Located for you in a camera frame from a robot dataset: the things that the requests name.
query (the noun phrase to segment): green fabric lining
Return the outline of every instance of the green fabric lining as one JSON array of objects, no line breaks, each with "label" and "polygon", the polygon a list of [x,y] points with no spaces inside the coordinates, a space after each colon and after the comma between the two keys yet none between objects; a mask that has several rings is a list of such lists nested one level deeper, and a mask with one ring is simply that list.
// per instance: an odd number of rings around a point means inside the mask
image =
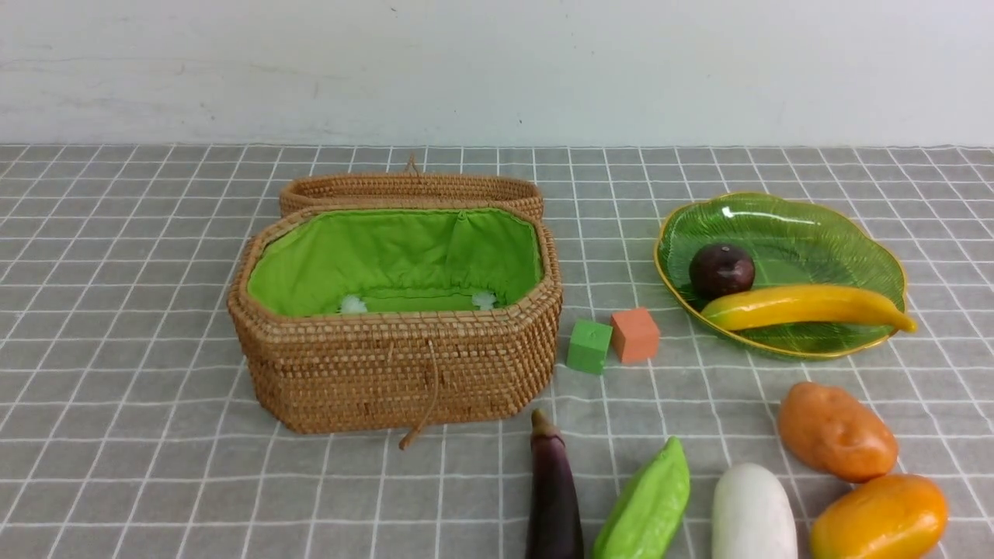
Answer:
[{"label": "green fabric lining", "polygon": [[535,228],[503,210],[347,210],[271,243],[248,294],[283,316],[337,313],[348,294],[370,312],[475,310],[475,293],[513,304],[542,274]]}]

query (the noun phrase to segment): basket handle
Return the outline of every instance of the basket handle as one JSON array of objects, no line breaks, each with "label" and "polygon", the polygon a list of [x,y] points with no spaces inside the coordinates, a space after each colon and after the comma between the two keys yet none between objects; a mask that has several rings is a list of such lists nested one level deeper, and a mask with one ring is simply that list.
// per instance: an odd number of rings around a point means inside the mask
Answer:
[{"label": "basket handle", "polygon": [[[431,353],[431,368],[434,369],[434,382],[432,383],[434,386],[434,390],[432,390],[431,392],[431,401],[428,403],[427,409],[424,410],[424,415],[421,416],[421,421],[419,421],[416,426],[411,428],[411,430],[408,431],[406,435],[404,435],[404,438],[401,439],[400,447],[402,451],[406,450],[407,447],[414,442],[414,439],[416,439],[417,436],[420,435],[421,430],[424,429],[424,424],[426,424],[428,421],[428,417],[430,417],[431,412],[434,411],[435,403],[438,401],[438,384],[439,384],[438,362],[437,360],[435,360],[434,345],[432,345],[431,340],[428,340],[428,351]],[[387,354],[388,362],[390,361],[390,358],[393,356],[393,354],[394,354],[394,346],[391,345],[390,352]]]},{"label": "basket handle", "polygon": [[427,190],[430,181],[427,179],[427,177],[421,174],[420,169],[417,168],[417,158],[414,157],[413,153],[411,154],[411,157],[408,158],[408,164],[404,167],[405,173],[410,173],[412,171],[414,172],[414,176],[417,177],[417,183],[425,190]]}]

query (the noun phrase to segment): purple eggplant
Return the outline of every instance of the purple eggplant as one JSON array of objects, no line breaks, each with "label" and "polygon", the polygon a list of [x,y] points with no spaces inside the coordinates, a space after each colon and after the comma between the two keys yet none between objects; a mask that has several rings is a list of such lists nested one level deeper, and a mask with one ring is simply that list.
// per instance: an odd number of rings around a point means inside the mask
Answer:
[{"label": "purple eggplant", "polygon": [[532,412],[532,510],[525,559],[583,559],[573,471],[559,428]]}]

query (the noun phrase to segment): green glass plate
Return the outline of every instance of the green glass plate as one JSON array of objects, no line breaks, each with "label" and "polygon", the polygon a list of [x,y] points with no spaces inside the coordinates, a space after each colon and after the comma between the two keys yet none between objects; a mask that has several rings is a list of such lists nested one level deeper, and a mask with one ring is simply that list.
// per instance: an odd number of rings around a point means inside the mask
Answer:
[{"label": "green glass plate", "polygon": [[654,250],[656,269],[677,301],[719,335],[770,356],[835,359],[883,343],[890,326],[808,322],[730,332],[701,315],[707,303],[690,286],[689,266],[701,247],[731,243],[755,265],[753,288],[834,283],[871,289],[906,310],[901,262],[842,214],[761,193],[734,193],[674,211]]}]

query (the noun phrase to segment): woven rattan basket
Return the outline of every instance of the woven rattan basket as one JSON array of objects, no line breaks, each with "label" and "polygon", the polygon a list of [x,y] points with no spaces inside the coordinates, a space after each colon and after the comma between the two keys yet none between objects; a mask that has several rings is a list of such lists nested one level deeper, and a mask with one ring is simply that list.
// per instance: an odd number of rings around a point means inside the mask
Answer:
[{"label": "woven rattan basket", "polygon": [[279,210],[286,217],[316,205],[408,198],[425,203],[501,202],[539,220],[545,211],[542,193],[535,183],[498,176],[420,173],[413,158],[404,173],[347,173],[294,179],[279,193]]},{"label": "woven rattan basket", "polygon": [[[291,317],[249,294],[264,249],[327,212],[496,208],[530,224],[541,278],[493,310],[368,312]],[[553,375],[563,284],[556,247],[540,220],[498,202],[367,200],[311,206],[247,244],[228,296],[255,394],[289,430],[334,433],[498,420],[520,412]]]}]

